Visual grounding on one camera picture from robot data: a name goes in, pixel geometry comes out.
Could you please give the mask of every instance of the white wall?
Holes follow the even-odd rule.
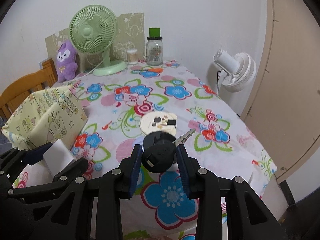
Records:
[[[302,200],[320,187],[320,148],[294,174],[286,179],[294,200]]]
[[[47,58],[44,39],[69,25],[88,4],[101,4],[116,15],[145,13],[145,33],[161,27],[164,56],[181,61],[211,86],[216,70],[210,64],[223,48],[247,52],[260,63],[265,30],[266,0],[16,0],[0,24],[0,93],[17,78],[35,72]],[[241,114],[250,88],[234,95],[221,92]]]

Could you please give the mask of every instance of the blue flower pattern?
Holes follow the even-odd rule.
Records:
[[[87,88],[87,93],[99,93],[102,91],[101,84],[92,84]]]
[[[199,124],[199,128],[200,128],[200,131],[203,131],[203,130],[207,130],[208,127],[206,125],[204,125],[203,123],[200,123]]]
[[[78,154],[79,150],[80,150],[79,147],[73,147],[73,148],[71,149],[71,153],[72,153],[74,156],[76,156],[76,155]]]
[[[228,143],[230,140],[230,135],[228,135],[223,129],[218,131],[215,135],[217,142]]]
[[[146,206],[156,209],[156,220],[165,229],[175,228],[183,221],[197,217],[197,201],[187,198],[180,175],[176,172],[167,171],[160,175],[159,183],[147,184],[141,198]]]
[[[89,96],[88,100],[89,100],[89,101],[94,101],[94,100],[98,99],[100,96],[101,96],[100,93],[99,93],[99,94],[92,93],[92,94]]]
[[[164,93],[169,97],[175,97],[179,100],[183,100],[192,96],[192,94],[187,91],[184,86],[166,86]]]
[[[124,94],[123,94],[123,93],[121,93],[121,94],[119,94],[119,95],[116,95],[116,100],[117,100],[117,101],[122,101],[123,98],[124,98]]]
[[[103,167],[102,163],[96,163],[96,164],[94,165],[94,169],[95,169],[96,171],[101,171],[101,170],[102,170],[102,167]]]
[[[195,235],[193,235],[193,234],[186,235],[183,238],[181,238],[180,240],[195,240]]]
[[[145,85],[138,85],[130,88],[130,92],[133,94],[149,96],[152,88],[146,87]]]
[[[153,104],[153,109],[156,111],[163,111],[164,107],[162,105]]]
[[[140,75],[143,76],[144,78],[152,78],[152,77],[160,76],[159,73],[148,71],[148,70],[141,70]]]
[[[98,148],[99,144],[102,142],[102,138],[98,135],[98,133],[93,133],[88,135],[86,138],[86,143],[90,145],[92,148]]]
[[[181,85],[181,84],[182,84],[182,81],[181,81],[181,80],[178,80],[178,79],[174,79],[174,80],[172,80],[172,83],[173,83],[174,85]]]

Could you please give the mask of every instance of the white fan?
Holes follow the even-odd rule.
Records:
[[[256,63],[247,53],[238,53],[232,57],[226,51],[219,49],[213,61],[222,69],[217,75],[215,91],[219,91],[221,85],[229,92],[241,91],[256,75]]]

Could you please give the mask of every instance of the green desk fan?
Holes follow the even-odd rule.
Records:
[[[110,46],[117,29],[115,14],[101,5],[82,8],[70,22],[70,40],[79,52],[86,54],[102,52],[103,61],[93,70],[95,76],[111,75],[127,67],[121,60],[110,61]]]

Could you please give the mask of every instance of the gift bag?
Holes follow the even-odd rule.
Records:
[[[2,127],[12,146],[32,150],[61,139],[71,149],[88,120],[71,88],[63,86],[30,94]]]

